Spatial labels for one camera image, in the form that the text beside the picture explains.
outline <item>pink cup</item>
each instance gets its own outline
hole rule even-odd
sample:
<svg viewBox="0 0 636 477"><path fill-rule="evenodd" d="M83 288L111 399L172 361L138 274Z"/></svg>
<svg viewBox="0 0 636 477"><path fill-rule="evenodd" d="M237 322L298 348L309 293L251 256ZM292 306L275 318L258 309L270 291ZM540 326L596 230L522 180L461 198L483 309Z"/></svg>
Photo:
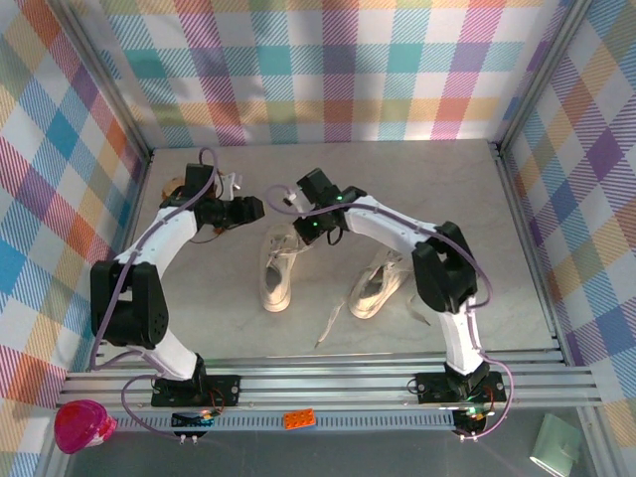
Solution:
<svg viewBox="0 0 636 477"><path fill-rule="evenodd" d="M74 400L64 404L56 415L56 442L65 454L100 445L117 427L103 405L94 400Z"/></svg>

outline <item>metal frame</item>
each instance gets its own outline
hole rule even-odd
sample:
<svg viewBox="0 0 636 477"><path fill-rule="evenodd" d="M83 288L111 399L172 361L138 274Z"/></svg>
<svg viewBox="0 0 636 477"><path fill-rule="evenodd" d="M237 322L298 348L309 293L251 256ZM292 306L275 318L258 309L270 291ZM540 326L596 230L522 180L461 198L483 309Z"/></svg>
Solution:
<svg viewBox="0 0 636 477"><path fill-rule="evenodd" d="M92 75L92 78L97 84L97 88L105 97L115 117L122 124L126 137L130 140L135 152L139 157L143 157L146 162L149 161L152 148L144 139L126 102L114 84L114 80L92 47L92 43L84 31L81 22L78 20L70 2L68 0L47 0L47 2L64 28L71 43L78 51L81 62Z"/></svg>
<svg viewBox="0 0 636 477"><path fill-rule="evenodd" d="M501 179L504 194L506 195L506 200L508 201L508 207L510 208L511 215L513 217L513 223L515 224L515 228L517 229L517 235L519 236L519 240L521 242L521 248L524 251L524 255L526 256L526 262L528 263L530 275L533 279L533 283L535 284L537 297L539 298L541 307L544 311L544 316L546 317L548 329L550 330L553 339L558 340L559 348L563 352L565 362L569 365L573 365L574 361L569 347L564 340L565 334L557 319L557 309L555 308L555 304L550 295L550 288L548 287L546 276L543 273L541 260L537 253L537 249L533 245L533 238L528 227L528 223L524 219L524 211L521 205L521 199L519 197L519 194L515 190L515 187L513 186L514 182L510 167L507 165L505 157L502 157L500 155L496 144L490 144L490 150L493 159L495 160L495 166L497 167L497 172L499 173L499 177Z"/></svg>
<svg viewBox="0 0 636 477"><path fill-rule="evenodd" d="M151 148L143 138L113 79L92 48L72 7L67 0L48 0L48 2L116 117L124 125L135 151L147 159L146 167L142 171L141 186L134 210L129 220L128 233L124 240L125 244L130 244L147 184L146 176L150 168ZM502 151L507 151L519 135L591 3L592 0L572 2L544 64L539 69L511 126L504 135ZM611 433L607 432L606 419L599 410L601 398L590 369L571 368L566 365L571 363L571 355L567 347L562 347L557 340L557 337L562 337L562 331L541 272L541 262L532 247L532 238L523 220L519 198L511 185L510 170L505 164L505 154L502 154L504 156L502 159L494 148L493 155L549 329L555 339L554 347L549 350L491 354L493 358L509 364L515 375L518 392L513 407L577 406L594 463L599 472L602 471L600 475L608 477L624 475L626 473L624 464L620 455L615 452L616 447L612 445ZM207 367L211 373L243 376L241 405L228 409L227 415L230 418L243 415L271 418L272 413L280 414L283 410L311 406L318 413L324 412L325 416L331 415L329 413L332 412L355 416L356 413L361 415L365 411L372 410L374 413L384 412L390 416L402 417L416 412L428 415L429 420L435 421L435 416L441 415L443 418L437 428L447 429L448 425L444 416L447 415L448 410L440 409L439 404L418 404L416 396L411 395L405 387L414 373L443 371L443 359L443 355L437 353L384 354L213 360L207 362ZM78 398L97 399L104 403L112 415L121 418L123 423L123 408L119 400L121 388L130 378L147 372L148 368L144 368L139 362L122 361L110 371L90 374L71 373L60 396L59 405ZM129 390L128 401L135 404L135 411L144 420L153 421L175 410L172 408L158 410L150 407L150 397L151 387L147 382L137 382ZM237 424L237 422L244 421L229 421L227 429L245 430L244 424ZM138 430L133 425L124 425L124 427L125 430ZM50 431L36 475L62 475L67 462L68 457L57 449Z"/></svg>
<svg viewBox="0 0 636 477"><path fill-rule="evenodd" d="M508 364L513 371L517 390L514 407L601 403L591 370L568 367L559 348L492 352L490 356ZM92 398L109 411L122 411L120 392L124 384L150 370L142 362L132 360L122 361L110 371L70 373L59 405ZM443 362L442 353L408 353L210 360L206 366L210 374L242 376L239 406L229 408L231 412L303 407L356 411L453 407L453 402L418 404L417 396L406 388L415 373L443 373ZM129 388L126 401L139 412L175 410L151 407L151 396L150 383L140 381Z"/></svg>
<svg viewBox="0 0 636 477"><path fill-rule="evenodd" d="M572 0L569 9L558 26L555 39L546 54L546 58L537 71L528 91L523 95L522 102L519 105L508 130L504 134L500 150L507 151L515 142L515 139L519 136L522 128L526 124L526 121L530 117L530 114L546 89L546 86L557 70L558 64L563 58L572 38L574 38L578 27L580 27L581 23L585 19L585 15L587 14L592 2L593 0Z"/></svg>

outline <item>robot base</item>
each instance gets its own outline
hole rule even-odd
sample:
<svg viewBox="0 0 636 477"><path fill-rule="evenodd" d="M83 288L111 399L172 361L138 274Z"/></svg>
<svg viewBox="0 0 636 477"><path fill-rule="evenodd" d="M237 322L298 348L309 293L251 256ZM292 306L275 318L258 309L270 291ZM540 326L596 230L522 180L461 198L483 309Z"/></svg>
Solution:
<svg viewBox="0 0 636 477"><path fill-rule="evenodd" d="M150 405L153 407L234 407L239 404L240 376L205 376L207 393L179 393L169 380L157 380Z"/></svg>
<svg viewBox="0 0 636 477"><path fill-rule="evenodd" d="M473 407L475 404L506 402L506 390L501 373L489 372L467 397L460 396L448 385L446 373L419 373L415 375L415 390L420 404L439 403L453 406Z"/></svg>
<svg viewBox="0 0 636 477"><path fill-rule="evenodd" d="M240 376L208 376L203 359L197 355L195 372L189 380L158 379L152 388L153 407L233 407L239 403Z"/></svg>

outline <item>shoelace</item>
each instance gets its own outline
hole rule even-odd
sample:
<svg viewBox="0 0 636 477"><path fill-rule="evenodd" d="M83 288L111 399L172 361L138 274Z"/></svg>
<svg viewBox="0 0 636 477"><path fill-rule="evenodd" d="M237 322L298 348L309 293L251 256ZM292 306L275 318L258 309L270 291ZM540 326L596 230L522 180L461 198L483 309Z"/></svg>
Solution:
<svg viewBox="0 0 636 477"><path fill-rule="evenodd" d="M351 296L351 294L354 291L354 288L356 287L356 283L358 283L358 280L360 280L362 275L365 272L370 271L372 273L371 276L373 276L383 266L384 266L383 264L376 267L366 266L358 272L358 275L356 275L356 279L354 280L354 284L351 286L349 293L344 295L340 299L340 302L338 302L338 304L334 306L333 309L331 310L331 314L329 315L329 320L327 321L327 327L325 328L325 331L322 332L322 335L320 335L320 337L318 338L318 341L316 341L316 344L314 345L314 350L318 348L320 343L322 343L323 341L327 339L327 335L329 335L329 332L331 331L331 327L334 326L334 323L336 322L336 318L338 318L338 315L340 315L340 310L342 309L343 306L345 306L345 303L347 303L347 300L349 300L349 297Z"/></svg>
<svg viewBox="0 0 636 477"><path fill-rule="evenodd" d="M340 299L338 304L336 306L334 306L333 309L331 310L331 314L329 315L329 320L327 321L327 326L325 327L325 330L322 332L322 334L318 338L318 341L316 341L316 344L314 345L314 350L316 348L318 348L318 346L320 346L320 344L327 339L327 336L331 332L331 328L334 326L334 323L336 322L336 318L338 318L338 316L340 315L340 310L342 310L342 307L345 306L345 303L347 303L347 301L351 297L351 294L354 291L356 283L358 283L358 280L360 280L360 277L363 275L363 273L365 273L366 271L370 271L372 273L372 276L373 276L382 266L384 266L384 265L380 265L378 267L367 266L367 267L363 268L362 270L360 270L360 272L358 273L358 276L354 280L353 286L349 290L349 293L344 295ZM415 308L413 307L413 300L415 299L416 296L418 296L418 295L415 292L415 293L413 293L410 296L410 298L408 298L406 300L406 308L408 309L408 312L417 321L421 321L421 322L425 323L426 325L430 326L430 323L428 322L426 317L423 314L421 314L419 311L415 310Z"/></svg>
<svg viewBox="0 0 636 477"><path fill-rule="evenodd" d="M271 263L277 258L279 258L280 256L297 255L299 253L307 251L309 248L313 246L314 245L306 245L302 248L278 248L276 250L271 250L269 252L269 257L267 258L267 265L265 266L265 268L269 267Z"/></svg>

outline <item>table surface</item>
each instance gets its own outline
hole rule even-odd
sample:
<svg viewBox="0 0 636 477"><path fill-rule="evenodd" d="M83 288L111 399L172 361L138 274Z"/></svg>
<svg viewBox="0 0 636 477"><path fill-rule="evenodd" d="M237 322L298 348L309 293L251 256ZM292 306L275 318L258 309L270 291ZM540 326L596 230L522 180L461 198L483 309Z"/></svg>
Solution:
<svg viewBox="0 0 636 477"><path fill-rule="evenodd" d="M154 220L161 190L197 161L197 149L156 151L140 207L135 237ZM346 143L244 146L219 149L221 169L243 174L241 193L263 197L271 184L293 185L321 167L341 189L355 185L381 203L426 222L452 221L463 230L495 289L478 312L482 343L489 350L549 348L552 339L517 236L501 181L485 141ZM411 279L372 319L343 307L328 338L314 349L331 310L380 245L345 234L337 246L321 238L297 257L292 300L280 313L265 311L258 293L262 238L292 218L266 208L260 221L229 231L210 243L187 243L163 276L170 328L204 358L308 354L440 352L439 320L417 298ZM213 236L203 228L196 240ZM483 297L484 286L480 297Z"/></svg>

